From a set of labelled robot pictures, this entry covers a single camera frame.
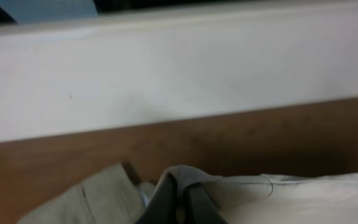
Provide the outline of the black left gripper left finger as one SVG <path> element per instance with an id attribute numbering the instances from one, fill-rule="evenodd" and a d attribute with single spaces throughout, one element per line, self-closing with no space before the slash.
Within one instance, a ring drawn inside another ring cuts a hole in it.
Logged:
<path id="1" fill-rule="evenodd" d="M 168 174 L 135 224 L 178 224 L 176 212 L 177 182 L 174 176 Z"/>

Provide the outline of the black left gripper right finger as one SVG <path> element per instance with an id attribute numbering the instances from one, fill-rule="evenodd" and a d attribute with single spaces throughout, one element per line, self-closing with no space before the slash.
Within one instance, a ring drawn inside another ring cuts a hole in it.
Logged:
<path id="1" fill-rule="evenodd" d="M 185 189 L 185 223 L 227 224 L 201 184 L 193 184 Z"/>

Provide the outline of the light grey t-shirt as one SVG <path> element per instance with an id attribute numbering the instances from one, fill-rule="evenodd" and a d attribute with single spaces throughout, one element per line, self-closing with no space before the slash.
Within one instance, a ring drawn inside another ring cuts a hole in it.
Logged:
<path id="1" fill-rule="evenodd" d="M 178 194 L 200 183 L 228 223 L 358 223 L 358 173 L 223 177 L 180 165 L 164 174 L 176 178 Z"/>

